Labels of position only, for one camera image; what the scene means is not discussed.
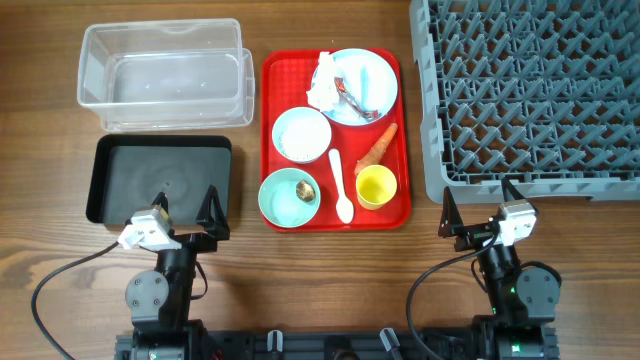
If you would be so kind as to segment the green bowl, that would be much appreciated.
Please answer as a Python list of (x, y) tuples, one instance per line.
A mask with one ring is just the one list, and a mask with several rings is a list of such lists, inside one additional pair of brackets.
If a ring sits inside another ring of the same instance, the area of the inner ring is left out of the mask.
[[(297, 185), (306, 182), (313, 190), (311, 201), (297, 195)], [(292, 229), (310, 222), (317, 214), (322, 200), (316, 180), (299, 168), (282, 168), (272, 172), (262, 182), (258, 192), (258, 205), (264, 218), (271, 224)]]

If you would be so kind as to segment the light blue bowl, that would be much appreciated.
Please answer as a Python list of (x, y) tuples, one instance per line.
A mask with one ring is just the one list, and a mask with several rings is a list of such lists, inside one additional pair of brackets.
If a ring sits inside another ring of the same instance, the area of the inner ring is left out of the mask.
[(272, 143), (285, 159), (307, 164), (319, 159), (329, 148), (332, 129), (328, 119), (310, 107), (294, 107), (283, 112), (271, 130)]

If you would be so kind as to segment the white napkin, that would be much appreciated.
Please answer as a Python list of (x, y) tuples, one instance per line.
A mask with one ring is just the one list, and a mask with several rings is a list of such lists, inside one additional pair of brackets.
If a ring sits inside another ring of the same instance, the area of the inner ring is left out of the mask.
[(306, 92), (308, 104), (319, 111), (331, 111), (340, 97), (335, 85), (337, 66), (329, 52), (321, 52), (311, 88)]

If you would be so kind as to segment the orange carrot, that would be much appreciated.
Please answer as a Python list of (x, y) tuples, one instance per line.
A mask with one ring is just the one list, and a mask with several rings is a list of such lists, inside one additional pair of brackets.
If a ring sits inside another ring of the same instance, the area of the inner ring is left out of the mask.
[(366, 167), (380, 163), (397, 131), (398, 125), (396, 123), (391, 123), (367, 154), (357, 162), (354, 168), (355, 176), (358, 176)]

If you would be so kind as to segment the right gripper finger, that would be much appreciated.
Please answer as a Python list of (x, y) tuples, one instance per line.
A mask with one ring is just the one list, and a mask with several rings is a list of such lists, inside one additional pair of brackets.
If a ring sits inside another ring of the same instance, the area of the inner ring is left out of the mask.
[(503, 199), (505, 202), (524, 200), (525, 197), (516, 189), (516, 187), (506, 177), (501, 179), (501, 188)]
[(443, 209), (438, 235), (440, 237), (460, 236), (464, 233), (464, 223), (458, 211), (457, 205), (451, 194), (450, 188), (443, 191)]

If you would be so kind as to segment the white rice pile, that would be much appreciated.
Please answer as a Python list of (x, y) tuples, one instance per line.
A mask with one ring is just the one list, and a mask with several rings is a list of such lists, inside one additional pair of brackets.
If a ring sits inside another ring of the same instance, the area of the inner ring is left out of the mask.
[(300, 120), (291, 122), (282, 134), (282, 150), (294, 161), (309, 161), (318, 156), (324, 147), (322, 122)]

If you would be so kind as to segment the brown food scrap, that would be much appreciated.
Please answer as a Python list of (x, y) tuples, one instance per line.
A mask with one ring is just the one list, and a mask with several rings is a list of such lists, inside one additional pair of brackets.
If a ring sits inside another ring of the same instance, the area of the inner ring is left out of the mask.
[(314, 187), (305, 180), (296, 184), (296, 196), (305, 203), (310, 203), (316, 198)]

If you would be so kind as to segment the red foil wrapper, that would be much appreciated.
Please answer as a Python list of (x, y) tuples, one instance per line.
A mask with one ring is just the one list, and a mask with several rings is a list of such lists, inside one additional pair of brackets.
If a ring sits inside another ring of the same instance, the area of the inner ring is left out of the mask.
[(334, 78), (334, 86), (339, 96), (363, 119), (367, 122), (373, 122), (380, 118), (378, 110), (365, 110), (354, 96), (347, 90), (344, 79), (341, 77)]

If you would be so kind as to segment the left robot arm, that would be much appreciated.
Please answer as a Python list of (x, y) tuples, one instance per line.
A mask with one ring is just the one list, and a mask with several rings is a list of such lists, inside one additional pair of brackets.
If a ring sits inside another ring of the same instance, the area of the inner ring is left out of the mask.
[(230, 229), (215, 186), (208, 187), (196, 216), (203, 230), (177, 234), (168, 213), (168, 199), (159, 193), (152, 204), (137, 210), (125, 223), (118, 243), (157, 255), (155, 268), (136, 274), (128, 283), (125, 302), (133, 333), (116, 340), (116, 359), (221, 359), (222, 349), (203, 322), (189, 318), (193, 281), (203, 272), (197, 261), (230, 238)]

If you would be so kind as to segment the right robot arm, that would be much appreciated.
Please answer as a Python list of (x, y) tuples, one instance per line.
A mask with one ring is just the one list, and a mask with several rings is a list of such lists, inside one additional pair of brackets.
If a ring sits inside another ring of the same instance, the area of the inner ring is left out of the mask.
[(521, 262), (515, 244), (528, 238), (538, 210), (507, 179), (504, 202), (485, 223), (466, 225), (451, 193), (443, 193), (438, 235), (454, 237), (457, 252), (472, 250), (492, 313), (467, 328), (446, 330), (436, 340), (445, 359), (558, 359), (555, 320), (562, 278), (539, 261)]

